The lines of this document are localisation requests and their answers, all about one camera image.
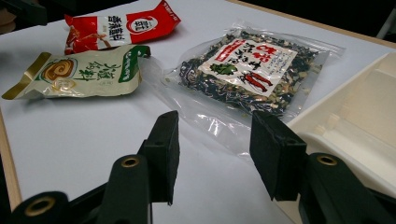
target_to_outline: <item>white table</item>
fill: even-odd
[[[126,14],[155,8],[159,0],[137,1],[95,15]],[[147,43],[163,69],[178,66],[188,49],[221,37],[241,19],[262,28],[302,35],[346,48],[340,60],[325,64],[304,108],[331,92],[376,58],[394,51],[380,45],[293,18],[223,0],[168,0],[181,18],[166,38]],[[0,91],[16,84],[43,51],[63,55],[68,34],[64,21],[0,35]],[[11,199],[26,200],[49,190],[73,200],[107,182],[113,162],[135,154],[156,118],[172,110],[143,83],[115,98],[6,101],[0,99],[18,186]],[[251,162],[237,157],[185,120],[179,121],[180,165],[174,204],[153,205],[154,223],[291,223],[270,201]],[[2,155],[8,147],[3,141]],[[5,167],[12,166],[6,161]]]

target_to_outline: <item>green and beige snack package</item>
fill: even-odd
[[[140,45],[64,56],[43,52],[2,97],[15,100],[128,94],[142,81],[138,58],[149,55],[149,47]]]

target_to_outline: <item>red snack package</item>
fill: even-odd
[[[150,11],[104,17],[65,15],[64,19],[70,27],[65,55],[140,43],[168,35],[180,23],[164,0]]]

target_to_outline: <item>logo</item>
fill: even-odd
[[[127,29],[132,35],[140,35],[154,29],[158,21],[153,17],[143,17],[134,21],[128,21],[126,24]]]

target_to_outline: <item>white plastic tray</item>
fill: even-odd
[[[396,198],[396,52],[386,54],[288,123],[307,153],[342,159],[364,186]],[[301,223],[295,203],[278,203]]]

